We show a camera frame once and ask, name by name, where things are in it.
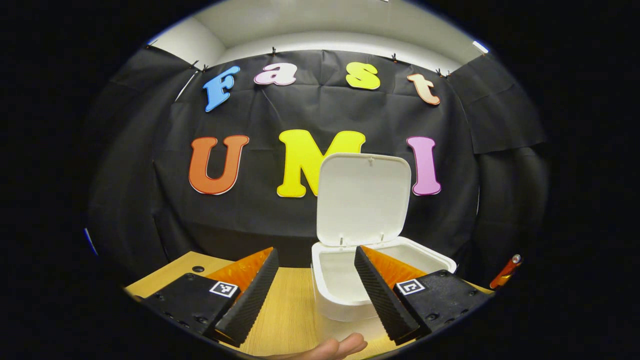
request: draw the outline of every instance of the orange letter u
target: orange letter u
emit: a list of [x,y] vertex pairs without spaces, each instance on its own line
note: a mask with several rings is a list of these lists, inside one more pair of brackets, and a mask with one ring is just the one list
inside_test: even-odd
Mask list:
[[249,138],[244,135],[233,135],[223,141],[227,146],[225,169],[222,176],[217,179],[211,179],[207,175],[207,164],[209,163],[211,149],[217,143],[218,139],[216,138],[197,138],[191,142],[193,155],[189,166],[189,182],[199,193],[220,195],[233,187],[238,177],[242,148],[249,143]]

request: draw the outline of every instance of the colorful foam letter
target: colorful foam letter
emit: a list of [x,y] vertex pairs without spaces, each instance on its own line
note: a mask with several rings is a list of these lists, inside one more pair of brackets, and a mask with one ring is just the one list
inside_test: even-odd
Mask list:
[[242,148],[249,143],[249,138],[244,135],[228,136],[223,142],[227,146],[227,158],[222,176],[211,179],[207,175],[207,164],[211,149],[216,146],[216,138],[197,138],[191,142],[193,155],[189,166],[189,182],[199,193],[220,195],[229,191],[236,183],[238,168],[240,167],[240,155]]
[[320,165],[335,152],[360,152],[365,136],[357,131],[341,131],[335,135],[329,149],[322,155],[307,130],[283,131],[279,137],[286,146],[284,181],[278,186],[281,197],[303,197],[307,189],[300,184],[300,170],[304,171],[314,195],[318,195]]
[[296,78],[294,78],[293,75],[295,75],[296,71],[298,71],[298,67],[291,63],[271,64],[265,66],[262,69],[265,71],[257,74],[253,79],[253,82],[256,84],[276,84],[284,86],[291,85],[296,81]]
[[222,74],[207,81],[202,87],[203,89],[207,89],[207,97],[209,99],[209,103],[205,108],[207,113],[225,102],[231,96],[228,92],[225,92],[224,89],[234,87],[234,77],[232,75],[237,74],[239,71],[239,67],[231,67]]
[[425,79],[422,74],[413,74],[407,76],[406,78],[409,81],[413,81],[415,89],[418,91],[418,96],[420,96],[420,98],[424,100],[424,102],[431,105],[440,104],[440,98],[437,96],[433,96],[433,94],[431,93],[431,89],[429,89],[430,87],[433,88],[433,83]]
[[440,183],[436,181],[436,168],[433,163],[433,147],[436,143],[422,136],[412,136],[406,143],[415,155],[416,182],[413,193],[418,196],[434,195],[440,192]]
[[373,90],[380,87],[380,79],[374,75],[378,70],[371,64],[348,63],[347,72],[347,82],[354,88]]

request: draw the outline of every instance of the white plastic box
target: white plastic box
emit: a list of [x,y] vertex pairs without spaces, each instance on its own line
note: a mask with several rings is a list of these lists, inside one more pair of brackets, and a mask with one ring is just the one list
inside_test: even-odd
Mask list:
[[337,153],[320,168],[317,236],[311,248],[318,341],[359,332],[386,336],[353,264],[366,245],[426,273],[456,271],[456,263],[398,236],[411,193],[411,168],[402,158]]

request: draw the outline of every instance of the human hand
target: human hand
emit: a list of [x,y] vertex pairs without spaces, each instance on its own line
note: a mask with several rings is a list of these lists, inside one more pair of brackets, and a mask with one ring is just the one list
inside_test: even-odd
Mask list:
[[267,360],[342,360],[345,357],[364,350],[367,342],[357,332],[347,336],[338,342],[336,339],[328,339],[311,350],[297,352],[295,354],[262,356]]

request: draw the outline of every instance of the white ceiling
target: white ceiling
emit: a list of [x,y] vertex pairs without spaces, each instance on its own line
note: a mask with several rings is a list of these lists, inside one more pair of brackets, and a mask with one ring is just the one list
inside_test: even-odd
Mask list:
[[194,15],[228,49],[277,35],[345,31],[387,37],[467,63],[475,40],[405,0],[226,0]]

